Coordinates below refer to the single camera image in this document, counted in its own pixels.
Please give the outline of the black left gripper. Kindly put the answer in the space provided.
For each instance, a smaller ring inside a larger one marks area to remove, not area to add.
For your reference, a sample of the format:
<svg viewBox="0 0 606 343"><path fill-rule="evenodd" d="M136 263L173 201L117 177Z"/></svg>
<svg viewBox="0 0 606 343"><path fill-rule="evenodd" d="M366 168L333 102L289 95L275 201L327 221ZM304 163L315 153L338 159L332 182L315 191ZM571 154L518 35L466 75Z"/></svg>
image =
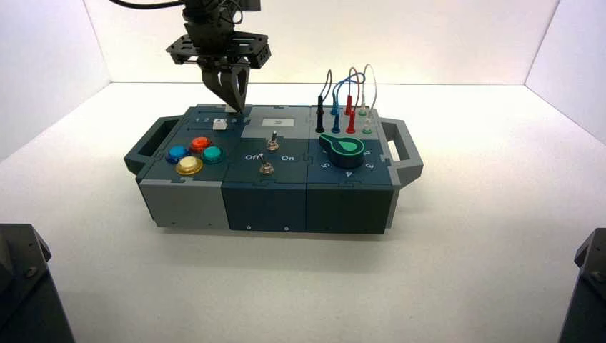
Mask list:
<svg viewBox="0 0 606 343"><path fill-rule="evenodd" d="M184 24L187 34L171 43L166 52L175 64L196 63L204 85L237 112L245 108L249 68L261 69L272 53L268 36L236 31L224 21Z"/></svg>

